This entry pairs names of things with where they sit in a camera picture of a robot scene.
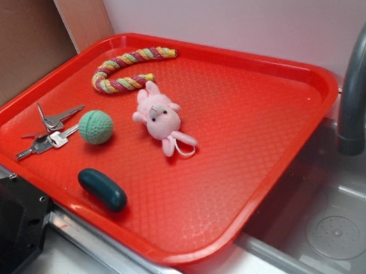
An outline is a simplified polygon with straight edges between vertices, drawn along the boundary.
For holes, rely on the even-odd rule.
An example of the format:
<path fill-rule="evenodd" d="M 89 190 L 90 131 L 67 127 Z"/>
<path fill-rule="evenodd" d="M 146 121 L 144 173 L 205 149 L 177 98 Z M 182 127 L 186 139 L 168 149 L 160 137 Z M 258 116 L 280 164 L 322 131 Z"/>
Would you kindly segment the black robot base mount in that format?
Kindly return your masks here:
<path fill-rule="evenodd" d="M 49 196 L 24 178 L 0 179 L 0 274 L 19 274 L 42 252 Z"/>

